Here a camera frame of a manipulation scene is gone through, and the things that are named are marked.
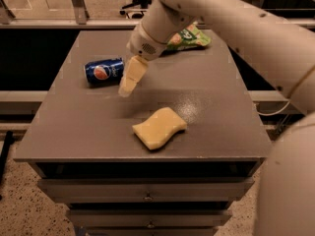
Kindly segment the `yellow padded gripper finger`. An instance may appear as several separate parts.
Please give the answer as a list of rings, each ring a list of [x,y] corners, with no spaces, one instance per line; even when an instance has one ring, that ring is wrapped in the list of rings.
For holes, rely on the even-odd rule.
[[[135,55],[126,63],[123,77],[119,85],[119,95],[128,97],[135,89],[137,83],[143,78],[148,69],[148,61]]]

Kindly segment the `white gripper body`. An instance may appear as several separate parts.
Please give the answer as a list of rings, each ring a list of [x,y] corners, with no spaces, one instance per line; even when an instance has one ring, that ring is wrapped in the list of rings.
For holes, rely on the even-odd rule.
[[[144,30],[141,24],[133,29],[127,48],[134,54],[142,58],[152,61],[159,58],[160,54],[165,50],[164,43],[158,43],[153,40]]]

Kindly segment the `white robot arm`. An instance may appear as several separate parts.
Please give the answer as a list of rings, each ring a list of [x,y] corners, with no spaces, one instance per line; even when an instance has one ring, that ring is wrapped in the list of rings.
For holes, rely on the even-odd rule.
[[[315,236],[315,33],[241,0],[154,0],[128,47],[154,60],[197,19],[305,115],[264,163],[254,236]]]

